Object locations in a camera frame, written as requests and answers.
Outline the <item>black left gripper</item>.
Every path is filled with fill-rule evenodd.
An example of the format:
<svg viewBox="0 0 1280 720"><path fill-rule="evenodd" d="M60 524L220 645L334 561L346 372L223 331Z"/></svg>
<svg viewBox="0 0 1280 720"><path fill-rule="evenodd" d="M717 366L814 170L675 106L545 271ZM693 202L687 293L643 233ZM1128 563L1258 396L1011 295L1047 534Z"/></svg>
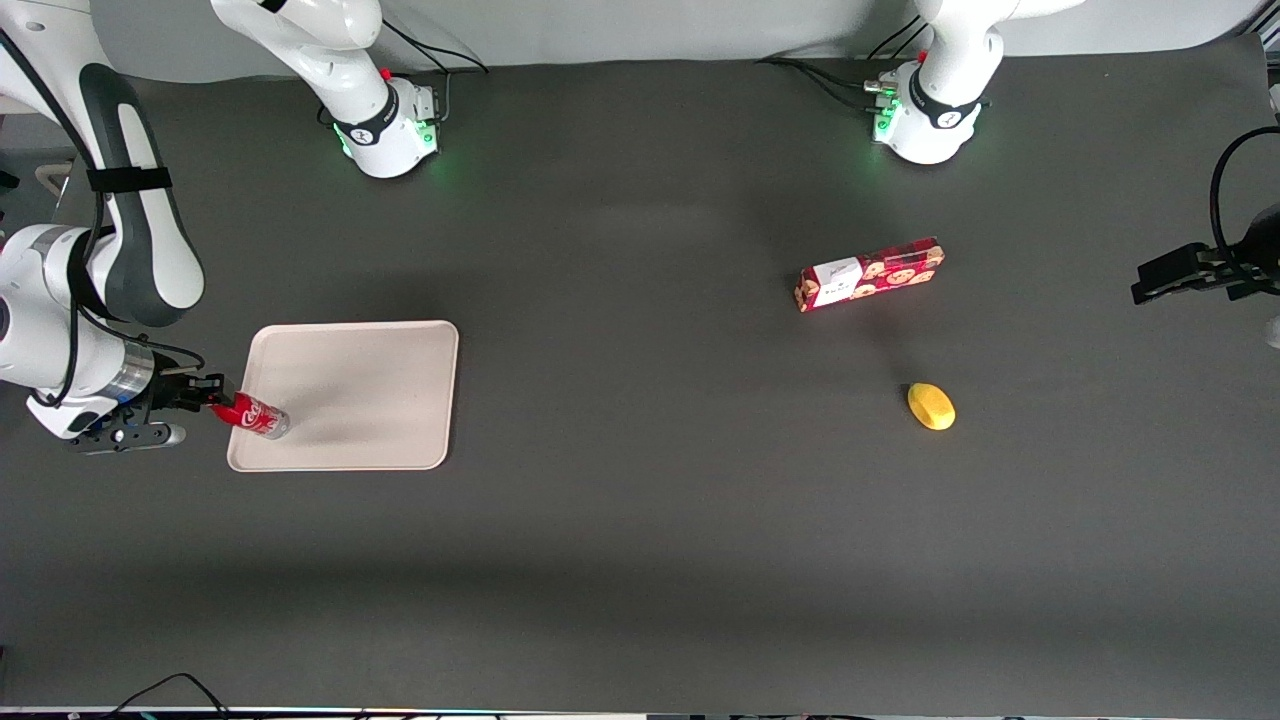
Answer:
<svg viewBox="0 0 1280 720"><path fill-rule="evenodd" d="M1226 241L1217 204L1210 208L1210 225L1213 249L1206 243L1188 243L1139 266L1138 282L1132 286L1135 305L1206 290L1226 290L1231 301L1254 293L1277 296L1279 205L1272 204L1256 215L1235 243Z"/></svg>

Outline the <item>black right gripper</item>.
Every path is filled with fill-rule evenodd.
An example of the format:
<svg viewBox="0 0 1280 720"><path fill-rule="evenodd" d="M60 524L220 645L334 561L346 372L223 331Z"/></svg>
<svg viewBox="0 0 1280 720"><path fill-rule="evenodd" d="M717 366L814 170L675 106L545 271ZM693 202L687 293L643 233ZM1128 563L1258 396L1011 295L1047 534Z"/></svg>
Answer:
<svg viewBox="0 0 1280 720"><path fill-rule="evenodd" d="M209 407L215 415L237 414L236 387L224 374L196 375L172 368L156 374L148 383L148 413L198 413L202 407Z"/></svg>

